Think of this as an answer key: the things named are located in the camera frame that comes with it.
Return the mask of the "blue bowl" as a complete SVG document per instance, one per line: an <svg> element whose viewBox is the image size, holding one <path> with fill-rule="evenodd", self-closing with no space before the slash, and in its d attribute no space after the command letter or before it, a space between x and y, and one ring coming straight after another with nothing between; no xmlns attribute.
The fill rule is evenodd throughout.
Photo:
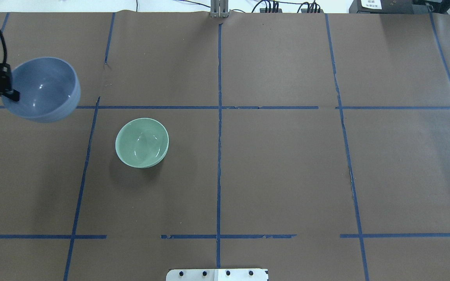
<svg viewBox="0 0 450 281"><path fill-rule="evenodd" d="M69 116L81 98L80 80L73 66L63 59L39 57L12 71L12 86L19 101L2 96L12 114L38 123L51 123Z"/></svg>

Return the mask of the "green bowl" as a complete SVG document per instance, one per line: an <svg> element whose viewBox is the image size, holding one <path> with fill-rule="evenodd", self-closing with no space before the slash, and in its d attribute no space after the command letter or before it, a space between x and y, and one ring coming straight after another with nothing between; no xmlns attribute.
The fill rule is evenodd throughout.
<svg viewBox="0 0 450 281"><path fill-rule="evenodd" d="M169 143L166 127L155 119L144 117L129 121L120 129L115 140L115 151L129 167L146 169L165 158Z"/></svg>

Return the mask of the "brown paper table cover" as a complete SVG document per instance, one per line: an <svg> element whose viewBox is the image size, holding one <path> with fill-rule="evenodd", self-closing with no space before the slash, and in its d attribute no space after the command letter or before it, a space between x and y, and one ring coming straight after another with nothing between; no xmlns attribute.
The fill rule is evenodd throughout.
<svg viewBox="0 0 450 281"><path fill-rule="evenodd" d="M0 100L0 281L450 281L450 15L0 13L76 70L53 123ZM168 130L154 167L120 129Z"/></svg>

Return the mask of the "black device with label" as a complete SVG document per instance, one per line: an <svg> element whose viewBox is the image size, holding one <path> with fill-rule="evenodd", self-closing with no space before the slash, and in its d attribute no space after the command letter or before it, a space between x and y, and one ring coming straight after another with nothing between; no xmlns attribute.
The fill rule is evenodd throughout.
<svg viewBox="0 0 450 281"><path fill-rule="evenodd" d="M412 0L353 0L350 14L414 14Z"/></svg>

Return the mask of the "aluminium frame post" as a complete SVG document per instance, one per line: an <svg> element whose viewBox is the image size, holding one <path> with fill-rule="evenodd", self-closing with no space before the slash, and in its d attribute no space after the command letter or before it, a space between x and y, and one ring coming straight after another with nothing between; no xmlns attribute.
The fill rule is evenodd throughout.
<svg viewBox="0 0 450 281"><path fill-rule="evenodd" d="M210 1L210 17L211 18L228 18L230 16L228 0L211 0Z"/></svg>

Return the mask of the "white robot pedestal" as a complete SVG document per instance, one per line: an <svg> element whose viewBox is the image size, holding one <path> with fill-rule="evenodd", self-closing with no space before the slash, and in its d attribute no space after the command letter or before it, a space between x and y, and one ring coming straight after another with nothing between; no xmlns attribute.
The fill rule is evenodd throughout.
<svg viewBox="0 0 450 281"><path fill-rule="evenodd" d="M174 269L166 281L268 281L267 269Z"/></svg>

